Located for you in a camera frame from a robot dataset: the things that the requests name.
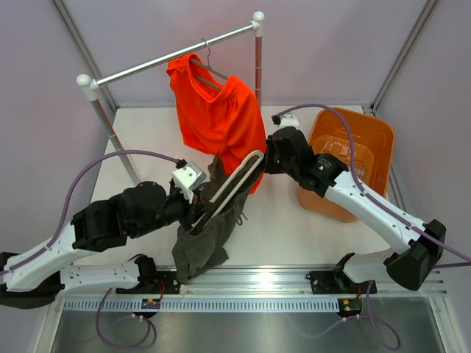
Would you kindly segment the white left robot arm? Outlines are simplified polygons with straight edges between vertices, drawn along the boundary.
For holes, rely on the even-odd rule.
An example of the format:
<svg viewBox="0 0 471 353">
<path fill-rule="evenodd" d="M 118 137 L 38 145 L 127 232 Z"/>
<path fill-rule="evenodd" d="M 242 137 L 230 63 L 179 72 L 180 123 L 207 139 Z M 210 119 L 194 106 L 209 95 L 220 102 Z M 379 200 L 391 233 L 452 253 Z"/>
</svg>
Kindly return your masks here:
<svg viewBox="0 0 471 353">
<path fill-rule="evenodd" d="M 166 191 L 155 182 L 142 182 L 108 200 L 91 203 L 76 213 L 54 245 L 30 262 L 27 253 L 1 253 L 1 305 L 28 310 L 51 304 L 60 296 L 115 288 L 119 294 L 157 293 L 164 288 L 155 261 L 146 255 L 115 265 L 76 265 L 76 261 L 125 246 L 179 222 L 189 227 L 209 205 L 198 190 L 187 200 L 175 185 Z"/>
</svg>

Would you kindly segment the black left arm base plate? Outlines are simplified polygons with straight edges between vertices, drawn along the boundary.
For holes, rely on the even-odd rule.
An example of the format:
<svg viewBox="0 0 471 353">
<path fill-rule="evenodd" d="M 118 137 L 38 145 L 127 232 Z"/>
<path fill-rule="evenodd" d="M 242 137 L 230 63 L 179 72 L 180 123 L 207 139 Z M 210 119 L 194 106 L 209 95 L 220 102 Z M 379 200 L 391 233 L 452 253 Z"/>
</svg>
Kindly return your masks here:
<svg viewBox="0 0 471 353">
<path fill-rule="evenodd" d="M 116 288 L 115 292 L 119 295 L 179 294 L 180 287 L 175 271 L 155 271 L 138 276 L 138 284 L 134 287 Z"/>
</svg>

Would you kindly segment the white plastic hanger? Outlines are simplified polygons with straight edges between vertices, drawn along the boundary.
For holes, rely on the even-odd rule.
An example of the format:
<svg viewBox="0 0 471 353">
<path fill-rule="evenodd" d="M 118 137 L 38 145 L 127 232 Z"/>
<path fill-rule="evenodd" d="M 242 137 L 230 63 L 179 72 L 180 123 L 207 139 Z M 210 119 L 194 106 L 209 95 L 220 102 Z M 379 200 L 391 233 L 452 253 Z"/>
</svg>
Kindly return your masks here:
<svg viewBox="0 0 471 353">
<path fill-rule="evenodd" d="M 260 150 L 251 151 L 231 173 L 224 172 L 219 157 L 215 157 L 208 166 L 210 180 L 200 188 L 202 208 L 196 214 L 191 234 L 196 235 L 213 224 L 213 219 L 233 209 L 236 198 L 248 196 L 252 186 L 263 174 L 264 153 Z"/>
</svg>

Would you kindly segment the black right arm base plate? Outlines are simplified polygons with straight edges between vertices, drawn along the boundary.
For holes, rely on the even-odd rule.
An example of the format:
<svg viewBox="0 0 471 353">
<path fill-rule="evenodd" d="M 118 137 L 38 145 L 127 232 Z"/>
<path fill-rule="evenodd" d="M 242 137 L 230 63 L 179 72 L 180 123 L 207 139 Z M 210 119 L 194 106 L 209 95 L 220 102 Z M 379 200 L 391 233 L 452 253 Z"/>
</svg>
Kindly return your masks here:
<svg viewBox="0 0 471 353">
<path fill-rule="evenodd" d="M 353 282 L 343 271 L 310 271 L 305 275 L 310 282 L 312 294 L 365 294 L 368 281 Z"/>
</svg>

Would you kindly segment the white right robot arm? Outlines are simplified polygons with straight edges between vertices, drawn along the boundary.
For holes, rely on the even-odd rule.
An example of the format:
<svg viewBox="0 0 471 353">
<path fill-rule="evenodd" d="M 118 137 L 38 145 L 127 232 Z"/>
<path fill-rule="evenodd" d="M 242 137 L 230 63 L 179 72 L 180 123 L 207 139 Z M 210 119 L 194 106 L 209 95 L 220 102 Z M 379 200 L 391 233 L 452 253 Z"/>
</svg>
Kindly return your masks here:
<svg viewBox="0 0 471 353">
<path fill-rule="evenodd" d="M 288 126 L 266 139 L 265 172 L 286 174 L 298 185 L 343 207 L 374 230 L 389 249 L 346 254 L 333 269 L 333 283 L 349 292 L 360 283 L 392 279 L 417 291 L 442 257 L 446 227 L 404 212 L 360 182 L 332 154 L 315 154 L 304 134 Z"/>
</svg>

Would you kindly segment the dark green shorts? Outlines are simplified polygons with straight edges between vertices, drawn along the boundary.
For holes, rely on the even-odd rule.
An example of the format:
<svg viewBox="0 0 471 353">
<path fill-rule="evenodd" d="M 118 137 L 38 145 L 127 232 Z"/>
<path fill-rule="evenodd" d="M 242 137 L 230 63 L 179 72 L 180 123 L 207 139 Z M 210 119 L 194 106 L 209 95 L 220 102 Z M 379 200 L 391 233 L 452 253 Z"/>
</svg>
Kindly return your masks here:
<svg viewBox="0 0 471 353">
<path fill-rule="evenodd" d="M 182 226 L 178 228 L 177 241 L 172 249 L 178 282 L 188 284 L 192 279 L 228 260 L 224 245 L 235 227 L 243 224 L 242 214 L 248 196 L 246 199 L 244 195 L 238 196 L 233 209 L 213 219 L 213 224 L 209 224 L 199 234 L 192 235 L 191 230 L 184 230 Z"/>
</svg>

